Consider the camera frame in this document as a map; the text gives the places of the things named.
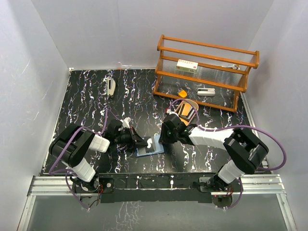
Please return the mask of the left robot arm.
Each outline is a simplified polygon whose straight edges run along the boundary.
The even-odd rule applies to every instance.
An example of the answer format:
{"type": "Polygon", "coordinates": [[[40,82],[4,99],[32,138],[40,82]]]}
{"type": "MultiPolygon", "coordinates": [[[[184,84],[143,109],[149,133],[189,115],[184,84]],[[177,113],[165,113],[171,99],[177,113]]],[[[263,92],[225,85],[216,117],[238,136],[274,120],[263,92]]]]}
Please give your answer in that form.
{"type": "Polygon", "coordinates": [[[130,118],[114,119],[102,134],[86,127],[70,124],[49,146],[49,154],[62,162],[69,172],[75,174],[70,178],[76,185],[88,192],[99,188],[99,175],[87,162],[85,155],[90,150],[105,153],[112,144],[123,144],[128,148],[144,148],[147,141],[140,137],[129,125],[130,118]]]}

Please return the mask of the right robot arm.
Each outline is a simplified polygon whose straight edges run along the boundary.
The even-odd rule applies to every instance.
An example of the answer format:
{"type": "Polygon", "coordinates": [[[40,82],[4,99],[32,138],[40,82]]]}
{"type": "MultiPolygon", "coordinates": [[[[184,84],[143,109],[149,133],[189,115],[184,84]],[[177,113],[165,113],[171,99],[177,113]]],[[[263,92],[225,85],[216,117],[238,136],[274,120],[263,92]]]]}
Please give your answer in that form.
{"type": "Polygon", "coordinates": [[[225,191],[244,174],[254,174],[269,152],[268,147],[249,128],[231,128],[222,131],[206,129],[196,124],[186,125],[176,114],[169,114],[162,122],[160,142],[205,145],[222,149],[230,161],[205,182],[196,182],[199,188],[225,191]]]}

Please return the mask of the stack of silver cards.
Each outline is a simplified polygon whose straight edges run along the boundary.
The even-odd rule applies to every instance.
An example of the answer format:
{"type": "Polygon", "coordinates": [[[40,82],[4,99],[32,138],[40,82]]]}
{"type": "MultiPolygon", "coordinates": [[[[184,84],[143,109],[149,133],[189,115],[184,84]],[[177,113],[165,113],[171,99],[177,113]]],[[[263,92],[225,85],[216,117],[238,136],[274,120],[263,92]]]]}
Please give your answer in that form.
{"type": "Polygon", "coordinates": [[[190,121],[194,117],[194,114],[195,110],[189,103],[184,102],[180,105],[178,111],[178,115],[180,116],[180,118],[190,121]]]}

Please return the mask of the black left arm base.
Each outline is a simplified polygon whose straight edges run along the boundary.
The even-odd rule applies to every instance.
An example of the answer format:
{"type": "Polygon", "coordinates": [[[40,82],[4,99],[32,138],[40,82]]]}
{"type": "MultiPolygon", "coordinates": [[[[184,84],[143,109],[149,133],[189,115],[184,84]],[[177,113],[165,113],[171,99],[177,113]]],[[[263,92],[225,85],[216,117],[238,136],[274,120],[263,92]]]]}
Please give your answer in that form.
{"type": "Polygon", "coordinates": [[[82,181],[75,176],[70,176],[69,179],[73,183],[71,190],[87,210],[100,203],[104,193],[114,192],[115,181],[113,178],[100,178],[98,175],[94,175],[90,182],[82,181]]]}

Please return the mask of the blue card holder wallet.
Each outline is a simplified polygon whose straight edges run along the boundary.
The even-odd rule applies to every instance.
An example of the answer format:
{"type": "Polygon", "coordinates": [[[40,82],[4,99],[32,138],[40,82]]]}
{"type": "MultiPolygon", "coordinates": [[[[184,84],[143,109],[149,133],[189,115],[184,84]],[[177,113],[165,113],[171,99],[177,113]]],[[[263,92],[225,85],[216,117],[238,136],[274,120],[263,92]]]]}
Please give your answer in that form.
{"type": "Polygon", "coordinates": [[[139,158],[155,154],[163,154],[165,152],[165,148],[163,144],[159,142],[159,139],[159,135],[143,137],[143,140],[147,143],[147,145],[136,149],[136,157],[139,158]]]}

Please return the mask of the dark mirror-finish card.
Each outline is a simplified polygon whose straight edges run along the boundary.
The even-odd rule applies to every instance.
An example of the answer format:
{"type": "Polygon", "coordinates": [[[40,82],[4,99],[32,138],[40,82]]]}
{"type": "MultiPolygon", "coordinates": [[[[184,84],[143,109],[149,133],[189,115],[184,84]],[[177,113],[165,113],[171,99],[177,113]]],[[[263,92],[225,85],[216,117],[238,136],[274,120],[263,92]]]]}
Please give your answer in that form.
{"type": "Polygon", "coordinates": [[[154,137],[144,137],[144,140],[147,142],[147,146],[145,147],[146,152],[154,152],[156,150],[154,137]]]}
{"type": "Polygon", "coordinates": [[[137,148],[137,156],[144,156],[144,155],[148,155],[149,153],[146,152],[146,149],[145,148],[137,148]]]}

